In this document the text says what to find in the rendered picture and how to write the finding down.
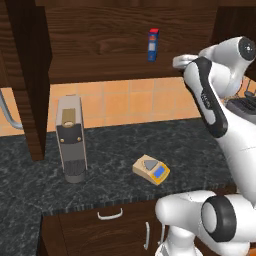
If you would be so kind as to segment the tan digital scale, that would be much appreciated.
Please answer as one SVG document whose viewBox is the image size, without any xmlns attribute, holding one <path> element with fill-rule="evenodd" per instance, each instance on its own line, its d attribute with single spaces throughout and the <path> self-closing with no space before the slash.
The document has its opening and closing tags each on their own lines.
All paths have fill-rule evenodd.
<svg viewBox="0 0 256 256">
<path fill-rule="evenodd" d="M 164 182 L 170 173 L 163 162 L 146 154 L 133 164 L 132 171 L 156 186 Z"/>
</svg>

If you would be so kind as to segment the dark wood cabinet door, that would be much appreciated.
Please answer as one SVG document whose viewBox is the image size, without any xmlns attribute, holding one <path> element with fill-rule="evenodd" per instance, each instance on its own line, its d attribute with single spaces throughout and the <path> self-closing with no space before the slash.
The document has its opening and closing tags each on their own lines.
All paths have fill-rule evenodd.
<svg viewBox="0 0 256 256">
<path fill-rule="evenodd" d="M 45 155 L 51 61 L 45 9 L 35 0 L 0 0 L 0 88 L 13 90 L 34 161 Z"/>
<path fill-rule="evenodd" d="M 256 6 L 218 8 L 211 43 L 238 36 L 246 36 L 256 43 Z"/>
</svg>

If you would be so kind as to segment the dark grey toaster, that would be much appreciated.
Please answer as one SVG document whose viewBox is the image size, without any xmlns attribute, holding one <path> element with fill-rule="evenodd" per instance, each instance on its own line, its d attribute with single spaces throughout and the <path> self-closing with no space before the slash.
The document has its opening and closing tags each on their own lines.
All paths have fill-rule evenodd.
<svg viewBox="0 0 256 256">
<path fill-rule="evenodd" d="M 226 108 L 239 116 L 256 115 L 256 95 L 245 91 L 244 98 L 230 99 Z"/>
</svg>

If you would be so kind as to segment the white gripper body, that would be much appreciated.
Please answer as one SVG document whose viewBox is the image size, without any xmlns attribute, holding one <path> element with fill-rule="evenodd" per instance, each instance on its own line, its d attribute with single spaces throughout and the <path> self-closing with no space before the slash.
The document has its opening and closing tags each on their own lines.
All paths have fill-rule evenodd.
<svg viewBox="0 0 256 256">
<path fill-rule="evenodd" d="M 187 65 L 198 58 L 198 55 L 183 54 L 173 58 L 172 66 L 178 70 L 184 70 Z"/>
</svg>

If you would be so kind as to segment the blue jam box red top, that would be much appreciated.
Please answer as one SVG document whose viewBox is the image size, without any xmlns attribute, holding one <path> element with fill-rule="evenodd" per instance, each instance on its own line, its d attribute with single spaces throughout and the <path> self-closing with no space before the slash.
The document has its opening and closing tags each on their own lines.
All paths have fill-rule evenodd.
<svg viewBox="0 0 256 256">
<path fill-rule="evenodd" d="M 151 28 L 148 33 L 148 61 L 155 62 L 158 52 L 159 30 Z"/>
</svg>

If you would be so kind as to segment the grey sink tap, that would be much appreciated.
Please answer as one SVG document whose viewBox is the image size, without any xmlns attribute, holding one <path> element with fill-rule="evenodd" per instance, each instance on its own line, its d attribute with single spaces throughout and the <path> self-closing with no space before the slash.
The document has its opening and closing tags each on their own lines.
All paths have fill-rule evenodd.
<svg viewBox="0 0 256 256">
<path fill-rule="evenodd" d="M 18 129 L 18 130 L 23 130 L 23 125 L 22 123 L 18 123 L 16 122 L 13 118 L 12 118 L 12 115 L 8 109 L 8 106 L 5 102 L 5 99 L 4 99 L 4 96 L 2 94 L 2 91 L 0 89 L 0 108 L 2 109 L 2 112 L 6 118 L 6 120 L 10 123 L 10 125 L 15 128 L 15 129 Z"/>
</svg>

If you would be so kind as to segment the dark wood cupboard door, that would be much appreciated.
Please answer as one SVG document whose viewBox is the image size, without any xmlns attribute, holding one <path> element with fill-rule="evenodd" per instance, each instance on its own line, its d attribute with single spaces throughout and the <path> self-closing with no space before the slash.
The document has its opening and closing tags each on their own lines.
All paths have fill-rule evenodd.
<svg viewBox="0 0 256 256">
<path fill-rule="evenodd" d="M 147 256 L 145 222 L 64 231 L 68 256 Z"/>
</svg>

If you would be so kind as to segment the grey coffee machine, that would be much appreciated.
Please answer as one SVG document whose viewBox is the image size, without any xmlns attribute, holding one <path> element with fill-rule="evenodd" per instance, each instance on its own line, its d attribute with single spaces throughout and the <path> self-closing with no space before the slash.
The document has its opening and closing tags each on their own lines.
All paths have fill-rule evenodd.
<svg viewBox="0 0 256 256">
<path fill-rule="evenodd" d="M 78 95 L 66 95 L 59 99 L 56 136 L 66 181 L 82 182 L 87 170 L 87 157 L 82 103 Z"/>
</svg>

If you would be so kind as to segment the dark wood wall cabinet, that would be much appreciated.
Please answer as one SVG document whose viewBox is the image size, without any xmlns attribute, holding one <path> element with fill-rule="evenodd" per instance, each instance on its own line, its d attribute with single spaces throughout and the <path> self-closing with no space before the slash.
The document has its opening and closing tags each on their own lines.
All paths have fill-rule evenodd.
<svg viewBox="0 0 256 256">
<path fill-rule="evenodd" d="M 46 12 L 53 84 L 175 77 L 172 59 L 211 43 L 219 7 L 256 0 L 35 0 Z M 159 30 L 155 62 L 148 33 Z"/>
</svg>

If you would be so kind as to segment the dark wood drawer front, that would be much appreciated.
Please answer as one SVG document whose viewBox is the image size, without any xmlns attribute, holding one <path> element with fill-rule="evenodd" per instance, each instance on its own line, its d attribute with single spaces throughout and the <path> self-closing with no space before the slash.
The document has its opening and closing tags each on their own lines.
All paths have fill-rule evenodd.
<svg viewBox="0 0 256 256">
<path fill-rule="evenodd" d="M 155 203 L 155 200 L 149 200 L 119 204 L 115 206 L 107 206 L 105 208 L 95 208 L 92 210 L 60 214 L 59 219 L 64 231 L 85 230 L 88 227 L 99 227 L 104 225 L 113 227 L 117 224 L 128 222 L 138 225 L 141 221 L 146 222 L 155 216 Z M 100 212 L 103 216 L 113 215 L 119 213 L 120 208 L 123 208 L 123 216 L 118 219 L 102 221 L 97 217 L 97 212 Z"/>
</svg>

